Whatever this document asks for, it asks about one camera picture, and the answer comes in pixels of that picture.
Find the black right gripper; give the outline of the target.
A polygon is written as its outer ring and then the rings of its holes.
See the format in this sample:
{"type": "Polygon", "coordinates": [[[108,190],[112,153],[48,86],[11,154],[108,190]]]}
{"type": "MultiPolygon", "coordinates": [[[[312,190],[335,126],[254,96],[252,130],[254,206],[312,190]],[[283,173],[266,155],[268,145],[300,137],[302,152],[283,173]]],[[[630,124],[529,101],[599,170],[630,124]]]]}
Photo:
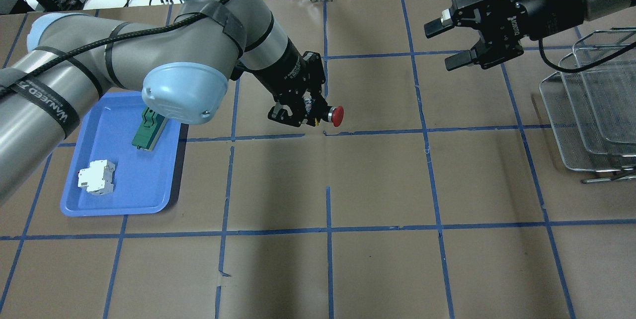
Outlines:
{"type": "Polygon", "coordinates": [[[450,18],[437,18],[423,26],[430,39],[454,27],[477,30],[479,40],[468,50],[444,60],[448,72],[464,66],[489,69],[523,55],[520,40],[526,8],[522,0],[451,0],[450,18]]]}

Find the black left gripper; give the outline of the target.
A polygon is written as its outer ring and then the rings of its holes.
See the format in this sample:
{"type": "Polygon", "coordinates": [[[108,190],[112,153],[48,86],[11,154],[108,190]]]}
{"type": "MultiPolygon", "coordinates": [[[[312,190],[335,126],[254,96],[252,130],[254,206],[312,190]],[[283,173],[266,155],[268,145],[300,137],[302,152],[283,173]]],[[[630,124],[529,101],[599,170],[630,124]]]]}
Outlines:
{"type": "Polygon", "coordinates": [[[268,119],[284,125],[309,122],[318,126],[329,122],[329,105],[322,95],[325,75],[320,54],[286,51],[270,69],[273,81],[269,91],[275,105],[268,119]]]}

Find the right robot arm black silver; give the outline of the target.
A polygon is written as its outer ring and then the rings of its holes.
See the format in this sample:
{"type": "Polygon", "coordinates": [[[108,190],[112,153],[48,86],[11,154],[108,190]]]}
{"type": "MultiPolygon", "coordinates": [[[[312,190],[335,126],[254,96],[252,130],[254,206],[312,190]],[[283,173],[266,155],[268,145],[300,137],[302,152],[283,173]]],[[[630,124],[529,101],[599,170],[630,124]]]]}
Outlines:
{"type": "Polygon", "coordinates": [[[585,21],[631,8],[635,0],[451,0],[441,16],[424,25],[427,38],[455,27],[474,29],[479,40],[445,59],[452,71],[468,65],[489,69],[523,54],[520,40],[542,42],[585,21]]]}

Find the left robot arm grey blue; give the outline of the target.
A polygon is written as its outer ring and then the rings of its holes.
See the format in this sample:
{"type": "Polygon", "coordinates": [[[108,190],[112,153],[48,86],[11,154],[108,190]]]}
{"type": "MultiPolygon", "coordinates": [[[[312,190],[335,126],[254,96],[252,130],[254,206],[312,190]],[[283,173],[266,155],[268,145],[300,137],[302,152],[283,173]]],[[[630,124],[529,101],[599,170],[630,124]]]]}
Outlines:
{"type": "Polygon", "coordinates": [[[3,203],[114,87],[198,125],[214,117],[229,80],[247,72],[273,96],[270,120],[340,126],[344,110],[324,98],[320,54],[300,54],[263,0],[182,1],[163,27],[84,13],[35,20],[28,54],[1,70],[3,203]]]}

